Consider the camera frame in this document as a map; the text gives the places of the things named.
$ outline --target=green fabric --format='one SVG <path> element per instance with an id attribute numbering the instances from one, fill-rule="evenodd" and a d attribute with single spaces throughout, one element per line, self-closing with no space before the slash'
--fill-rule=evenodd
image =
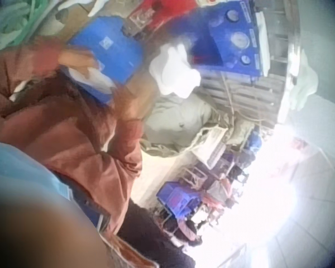
<path id="1" fill-rule="evenodd" d="M 233 126 L 229 123 L 228 115 L 217 111 L 215 108 L 212 108 L 212 114 L 208 122 L 201 128 L 199 133 L 196 134 L 195 138 L 189 146 L 181 147 L 173 144 L 163 145 L 151 143 L 144 138 L 141 139 L 140 145 L 142 150 L 151 156 L 158 156 L 163 158 L 174 157 L 184 152 L 191 151 L 199 145 L 203 144 L 210 131 L 216 127 L 227 129 L 225 137 L 226 139 L 228 139 L 233 132 Z"/>

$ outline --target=round dial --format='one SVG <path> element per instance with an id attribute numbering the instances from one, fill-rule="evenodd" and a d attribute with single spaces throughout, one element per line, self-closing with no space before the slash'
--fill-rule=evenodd
<path id="1" fill-rule="evenodd" d="M 250 65 L 251 64 L 251 58 L 246 56 L 246 55 L 243 55 L 241 57 L 241 62 L 244 64 L 244 65 Z"/>
<path id="2" fill-rule="evenodd" d="M 240 14 L 236 10 L 227 11 L 226 17 L 231 22 L 237 22 L 240 20 Z"/>
<path id="3" fill-rule="evenodd" d="M 246 49 L 250 46 L 250 39 L 244 32 L 235 32 L 231 37 L 231 41 L 239 49 Z"/>

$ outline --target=metal rack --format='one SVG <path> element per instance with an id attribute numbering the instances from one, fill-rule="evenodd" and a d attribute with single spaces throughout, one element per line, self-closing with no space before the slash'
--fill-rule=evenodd
<path id="1" fill-rule="evenodd" d="M 218 109 L 274 128 L 289 111 L 289 93 L 300 65 L 300 19 L 296 0 L 254 0 L 268 30 L 271 69 L 268 77 L 241 83 L 224 72 L 201 72 L 200 93 L 213 98 Z"/>

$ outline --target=brown jacket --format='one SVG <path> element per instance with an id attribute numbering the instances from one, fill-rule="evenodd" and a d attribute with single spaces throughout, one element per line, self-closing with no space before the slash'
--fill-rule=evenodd
<path id="1" fill-rule="evenodd" d="M 140 121 L 120 122 L 85 95 L 58 66 L 54 40 L 0 51 L 0 142 L 10 144 L 81 186 L 105 209 L 108 230 L 120 228 L 134 180 L 141 172 Z M 33 84 L 16 102 L 9 97 L 24 80 Z M 109 151 L 101 149 L 110 137 Z"/>

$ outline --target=red object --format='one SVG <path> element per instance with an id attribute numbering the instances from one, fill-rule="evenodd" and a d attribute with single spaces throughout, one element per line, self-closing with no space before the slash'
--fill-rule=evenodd
<path id="1" fill-rule="evenodd" d="M 152 18 L 146 27 L 154 31 L 173 18 L 186 14 L 197 7 L 198 4 L 195 0 L 144 0 L 130 17 L 139 12 L 151 11 Z"/>

